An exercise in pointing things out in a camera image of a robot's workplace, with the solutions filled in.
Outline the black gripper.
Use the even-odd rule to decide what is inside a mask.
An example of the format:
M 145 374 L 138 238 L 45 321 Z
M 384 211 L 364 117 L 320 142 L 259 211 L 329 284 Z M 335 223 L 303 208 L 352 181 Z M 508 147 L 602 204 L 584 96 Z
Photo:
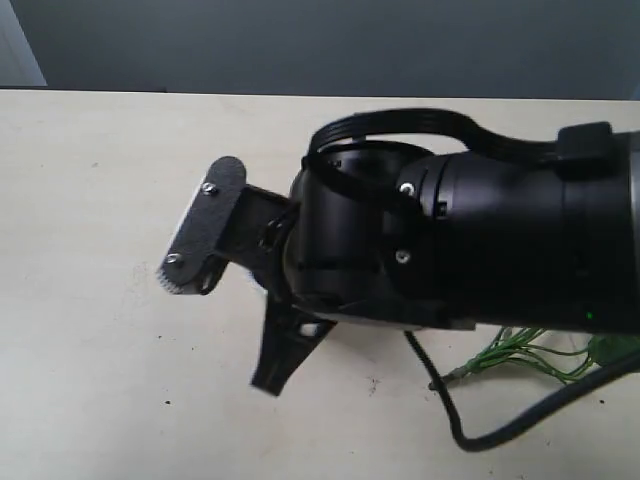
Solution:
M 321 157 L 348 184 L 310 167 L 290 192 L 245 185 L 239 197 L 251 268 L 267 293 L 251 386 L 279 396 L 338 323 L 471 330 L 447 289 L 437 227 L 461 158 L 395 142 L 338 147 Z

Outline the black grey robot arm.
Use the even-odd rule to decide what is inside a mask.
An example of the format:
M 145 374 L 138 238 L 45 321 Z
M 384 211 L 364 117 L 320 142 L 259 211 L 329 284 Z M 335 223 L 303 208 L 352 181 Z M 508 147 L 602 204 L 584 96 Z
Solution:
M 639 330 L 639 136 L 563 128 L 549 161 L 365 141 L 309 153 L 266 228 L 253 385 L 281 393 L 339 322 Z

